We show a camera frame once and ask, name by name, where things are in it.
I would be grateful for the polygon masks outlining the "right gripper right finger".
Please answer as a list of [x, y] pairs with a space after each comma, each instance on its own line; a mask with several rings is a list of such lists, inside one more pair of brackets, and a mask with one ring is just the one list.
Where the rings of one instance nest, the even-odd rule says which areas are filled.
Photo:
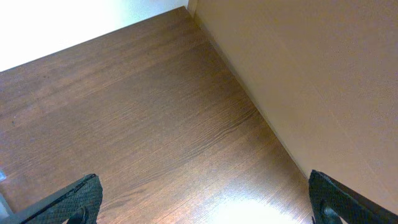
[[395, 213], [322, 172], [312, 170], [308, 183], [313, 223], [397, 224]]

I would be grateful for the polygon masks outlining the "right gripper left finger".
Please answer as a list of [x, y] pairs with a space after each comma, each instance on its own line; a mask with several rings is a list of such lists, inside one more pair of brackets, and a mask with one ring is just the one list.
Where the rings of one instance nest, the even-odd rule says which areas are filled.
[[35, 204], [9, 215], [1, 223], [96, 224], [103, 188], [96, 174], [88, 174]]

